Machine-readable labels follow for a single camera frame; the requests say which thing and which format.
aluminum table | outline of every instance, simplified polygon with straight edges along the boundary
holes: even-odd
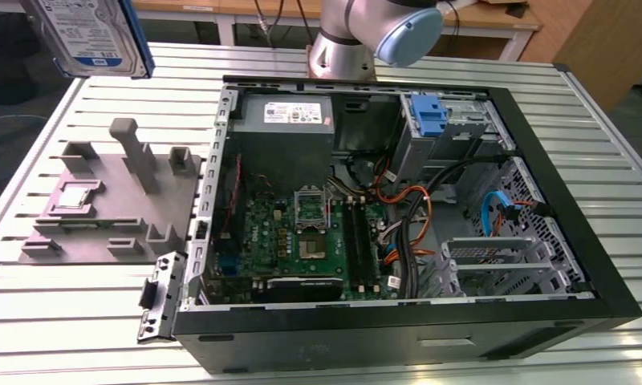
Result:
[[[177,343],[135,344],[150,265],[19,265],[67,140],[121,153],[107,127],[131,117],[154,153],[185,145],[208,157],[221,76],[305,74],[297,50],[150,47],[152,79],[73,81],[0,198],[0,383],[642,383],[642,318],[523,360],[210,376]],[[403,69],[376,64],[376,72],[380,80],[509,89],[642,306],[642,160],[572,75],[547,64],[436,58]]]

motherboard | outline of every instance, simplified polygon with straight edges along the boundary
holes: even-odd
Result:
[[[384,219],[384,207],[363,201],[324,199],[318,205],[298,197],[249,199],[241,250],[218,255],[220,277],[210,282],[209,298],[269,302],[276,289],[282,297],[274,302],[314,296],[328,301],[388,298],[373,243]]]

floor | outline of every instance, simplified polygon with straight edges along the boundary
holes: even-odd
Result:
[[[210,23],[166,22],[142,20],[142,29],[149,41],[165,43],[218,43],[216,26]],[[256,28],[238,26],[236,29],[240,45],[264,47],[265,40]],[[302,48],[306,44],[304,30],[278,27],[272,33],[277,47]],[[0,116],[29,114],[49,116],[66,90],[70,80],[63,79],[50,63],[49,54],[42,51],[27,60],[31,78],[38,84],[37,96],[17,106],[0,106]],[[623,136],[642,156],[642,95],[632,90],[608,114]],[[33,144],[43,120],[37,118],[7,118],[0,120],[0,193],[9,182],[25,153]]]

cable connector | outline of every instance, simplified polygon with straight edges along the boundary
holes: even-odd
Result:
[[[501,204],[496,205],[496,209],[504,216],[507,221],[516,221],[518,216],[520,215],[520,206],[519,205],[508,205],[504,206]]]
[[[539,215],[540,217],[552,217],[554,216],[552,206],[547,205],[546,203],[543,203],[540,201],[532,201],[531,212],[535,215]]]
[[[261,28],[264,34],[268,34],[268,22],[262,14],[258,15],[258,27]]]
[[[495,159],[499,163],[505,162],[511,157],[520,156],[520,152],[518,150],[503,150],[500,154],[495,155]]]

green circuit board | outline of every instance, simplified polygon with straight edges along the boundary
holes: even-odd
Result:
[[[333,277],[348,282],[348,262],[344,248],[343,203],[331,201],[329,226],[325,232],[314,230],[297,233],[293,228],[293,199],[254,199],[246,202],[242,251],[237,262],[237,276],[266,277]],[[380,205],[365,205],[365,218],[376,224],[383,216]],[[298,217],[317,217],[312,205],[300,205]],[[371,246],[377,271],[376,249]],[[343,299],[380,299],[380,290],[364,288],[360,293],[345,285]]]

